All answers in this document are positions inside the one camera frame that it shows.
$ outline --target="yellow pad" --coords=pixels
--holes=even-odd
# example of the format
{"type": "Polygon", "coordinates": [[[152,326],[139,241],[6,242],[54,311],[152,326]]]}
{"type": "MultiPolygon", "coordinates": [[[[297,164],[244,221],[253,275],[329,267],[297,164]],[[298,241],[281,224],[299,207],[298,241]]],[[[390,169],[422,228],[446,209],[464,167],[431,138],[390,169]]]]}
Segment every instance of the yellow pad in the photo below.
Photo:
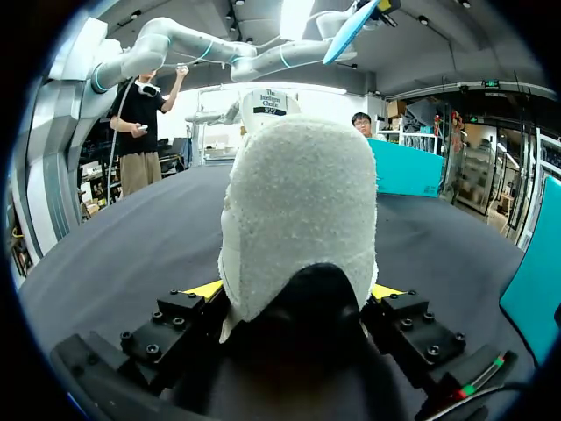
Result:
{"type": "MultiPolygon", "coordinates": [[[[201,287],[189,289],[183,292],[186,294],[194,292],[198,296],[204,296],[208,300],[216,294],[220,287],[222,287],[222,280],[207,283],[206,285],[202,285],[201,287]]],[[[377,300],[380,300],[385,296],[389,296],[390,294],[403,294],[402,291],[384,287],[383,285],[378,284],[374,285],[372,293],[377,300]]]]}
{"type": "Polygon", "coordinates": [[[381,0],[376,7],[378,7],[378,9],[380,9],[381,11],[386,11],[387,9],[392,7],[392,4],[389,2],[389,0],[381,0]]]}

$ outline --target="black bolt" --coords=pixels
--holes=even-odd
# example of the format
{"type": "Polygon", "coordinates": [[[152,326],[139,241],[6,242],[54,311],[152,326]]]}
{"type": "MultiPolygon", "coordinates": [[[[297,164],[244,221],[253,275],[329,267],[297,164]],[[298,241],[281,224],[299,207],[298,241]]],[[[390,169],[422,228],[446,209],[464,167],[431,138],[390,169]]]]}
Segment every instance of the black bolt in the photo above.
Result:
{"type": "Polygon", "coordinates": [[[84,369],[82,367],[78,366],[78,365],[72,366],[70,368],[70,371],[71,371],[71,373],[74,377],[78,377],[79,375],[84,374],[84,369]]]}
{"type": "Polygon", "coordinates": [[[427,311],[423,314],[423,319],[425,322],[433,322],[435,320],[435,313],[433,313],[432,311],[427,311]]]}
{"type": "Polygon", "coordinates": [[[403,331],[408,331],[413,328],[413,320],[410,318],[403,318],[401,320],[401,329],[403,331]]]}
{"type": "Polygon", "coordinates": [[[438,347],[438,345],[429,346],[427,348],[427,356],[431,360],[435,360],[436,358],[438,358],[438,355],[440,355],[440,348],[438,347]]]}
{"type": "Polygon", "coordinates": [[[146,353],[151,360],[157,360],[160,357],[160,347],[156,344],[150,344],[146,347],[146,353]]]}
{"type": "Polygon", "coordinates": [[[163,317],[164,314],[161,311],[155,311],[154,313],[152,313],[152,320],[154,322],[160,322],[163,317]]]}
{"type": "Polygon", "coordinates": [[[121,340],[123,341],[129,341],[132,339],[132,333],[130,333],[129,331],[124,331],[121,333],[121,340]]]}
{"type": "Polygon", "coordinates": [[[172,323],[174,324],[175,327],[182,327],[185,324],[185,319],[184,318],[175,318],[172,323]]]}
{"type": "Polygon", "coordinates": [[[98,362],[99,362],[99,357],[97,355],[95,355],[94,353],[91,353],[90,355],[88,355],[88,364],[90,366],[94,366],[98,362]]]}

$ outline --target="black t-shirt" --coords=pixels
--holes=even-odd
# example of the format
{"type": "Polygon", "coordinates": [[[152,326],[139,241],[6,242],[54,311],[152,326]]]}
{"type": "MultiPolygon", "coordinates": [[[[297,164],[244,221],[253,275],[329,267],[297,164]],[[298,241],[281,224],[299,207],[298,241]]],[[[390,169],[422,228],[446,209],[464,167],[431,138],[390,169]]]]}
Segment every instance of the black t-shirt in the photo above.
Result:
{"type": "MultiPolygon", "coordinates": [[[[111,117],[116,117],[119,113],[119,107],[123,100],[124,92],[127,85],[124,85],[117,93],[117,98],[111,107],[111,117]]],[[[140,123],[148,126],[148,133],[140,138],[133,138],[130,133],[117,133],[118,154],[120,156],[132,153],[148,153],[156,152],[158,145],[158,119],[157,111],[161,111],[162,105],[166,101],[158,94],[154,98],[142,95],[138,92],[138,85],[133,83],[124,100],[123,109],[121,110],[121,119],[127,123],[140,123]]]]}

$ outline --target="exit sign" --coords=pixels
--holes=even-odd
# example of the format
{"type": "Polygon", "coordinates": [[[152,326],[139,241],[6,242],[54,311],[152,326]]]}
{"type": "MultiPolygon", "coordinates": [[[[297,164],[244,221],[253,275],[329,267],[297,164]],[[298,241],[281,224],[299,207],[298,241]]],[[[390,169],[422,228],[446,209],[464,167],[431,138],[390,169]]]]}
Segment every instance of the exit sign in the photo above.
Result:
{"type": "Polygon", "coordinates": [[[494,89],[498,89],[501,86],[499,85],[499,80],[498,79],[492,79],[489,81],[483,81],[483,86],[485,86],[486,88],[494,88],[494,89]]]}

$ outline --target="ceiling light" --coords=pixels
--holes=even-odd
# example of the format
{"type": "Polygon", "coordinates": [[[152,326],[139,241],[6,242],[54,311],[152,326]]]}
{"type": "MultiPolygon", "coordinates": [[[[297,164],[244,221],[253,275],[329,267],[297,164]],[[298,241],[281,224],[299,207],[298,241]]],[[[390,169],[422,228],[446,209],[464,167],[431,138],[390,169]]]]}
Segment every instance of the ceiling light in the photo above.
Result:
{"type": "Polygon", "coordinates": [[[283,0],[280,13],[280,38],[299,41],[306,30],[314,0],[283,0]]]}
{"type": "Polygon", "coordinates": [[[516,169],[520,168],[520,166],[519,166],[518,163],[515,161],[515,159],[514,159],[512,156],[510,156],[510,153],[507,153],[507,158],[509,158],[510,161],[511,161],[513,164],[515,164],[516,169]]]}
{"type": "Polygon", "coordinates": [[[331,86],[313,85],[309,83],[293,83],[293,82],[247,82],[247,83],[225,83],[220,85],[221,90],[226,89],[298,89],[298,90],[314,90],[327,92],[330,94],[344,95],[346,89],[332,88],[331,86]]]}

